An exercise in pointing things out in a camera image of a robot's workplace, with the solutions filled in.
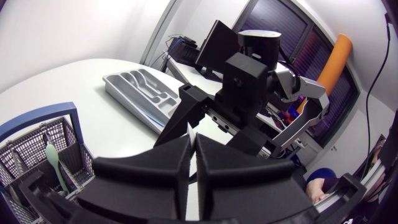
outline basket handle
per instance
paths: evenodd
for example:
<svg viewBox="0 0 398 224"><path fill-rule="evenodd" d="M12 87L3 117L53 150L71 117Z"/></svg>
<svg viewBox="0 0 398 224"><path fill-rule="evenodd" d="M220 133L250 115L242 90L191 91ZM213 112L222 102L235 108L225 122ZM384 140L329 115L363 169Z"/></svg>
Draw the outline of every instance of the basket handle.
<svg viewBox="0 0 398 224"><path fill-rule="evenodd" d="M72 102L58 103L55 105L44 106L35 110L26 112L13 118L0 126L0 142L8 138L15 132L26 128L32 124L36 124L48 119L56 118L59 116L70 115L73 130L76 134L77 141L83 144L83 135L81 134L79 117L77 109Z"/></svg>

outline dish rack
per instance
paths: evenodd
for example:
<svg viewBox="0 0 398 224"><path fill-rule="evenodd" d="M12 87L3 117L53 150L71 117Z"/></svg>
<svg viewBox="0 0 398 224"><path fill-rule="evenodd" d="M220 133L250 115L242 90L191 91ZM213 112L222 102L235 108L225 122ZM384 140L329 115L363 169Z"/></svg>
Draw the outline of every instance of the dish rack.
<svg viewBox="0 0 398 224"><path fill-rule="evenodd" d="M160 134L181 99L146 69L103 77L106 91L132 114Z"/></svg>
<svg viewBox="0 0 398 224"><path fill-rule="evenodd" d="M68 200L77 203L75 197L93 179L93 156L84 145L77 110L72 102L39 108L0 126L1 142L22 128L67 114L72 125L64 117L42 123L0 148L0 200L8 206L8 214L19 223L45 223L19 189L19 185L31 174L38 170L43 172L47 186L56 192L62 191L54 168L46 158L44 134L57 149L60 172L70 192L66 196ZM19 159L26 169L23 173L16 166Z"/></svg>

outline green spoon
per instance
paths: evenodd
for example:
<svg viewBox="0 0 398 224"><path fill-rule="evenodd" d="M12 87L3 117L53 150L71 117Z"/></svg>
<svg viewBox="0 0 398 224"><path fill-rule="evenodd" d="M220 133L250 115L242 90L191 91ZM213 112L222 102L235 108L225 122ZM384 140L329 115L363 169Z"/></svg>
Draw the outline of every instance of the green spoon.
<svg viewBox="0 0 398 224"><path fill-rule="evenodd" d="M48 144L45 147L45 155L47 156L47 160L49 161L51 166L53 166L54 169L55 169L55 173L57 174L58 181L61 184L62 190L68 192L68 194L69 194L69 190L67 188L67 185L65 184L65 181L63 181L60 169L58 167L58 163L59 163L60 159L58 157L58 152L55 149L54 145Z"/></svg>

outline dishwasher basket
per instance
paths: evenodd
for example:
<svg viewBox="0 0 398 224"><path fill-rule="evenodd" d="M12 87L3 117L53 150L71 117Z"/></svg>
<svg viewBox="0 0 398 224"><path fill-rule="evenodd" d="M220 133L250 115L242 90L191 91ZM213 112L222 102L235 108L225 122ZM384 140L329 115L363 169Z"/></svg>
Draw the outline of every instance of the dishwasher basket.
<svg viewBox="0 0 398 224"><path fill-rule="evenodd" d="M66 199L74 201L77 194L94 177L91 167L93 156L83 142L77 110L72 102L39 108L22 114L0 126L0 142L10 135L39 122L70 115L72 126L64 118L42 123L33 131L13 140L0 148L0 209L19 223L43 223L34 207L19 190L19 184L36 171L45 175L48 187L58 192L62 188L54 168L45 155L44 134L58 151L59 168L69 189ZM18 169L15 160L21 160L24 170Z"/></svg>

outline gray cutlery tray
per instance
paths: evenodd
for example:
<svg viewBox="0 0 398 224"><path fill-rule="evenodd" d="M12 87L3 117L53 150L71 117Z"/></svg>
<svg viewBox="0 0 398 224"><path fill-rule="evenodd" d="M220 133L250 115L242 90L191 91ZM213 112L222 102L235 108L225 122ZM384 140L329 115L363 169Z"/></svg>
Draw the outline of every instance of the gray cutlery tray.
<svg viewBox="0 0 398 224"><path fill-rule="evenodd" d="M181 99L145 69L103 77L106 91L132 114L160 134Z"/></svg>

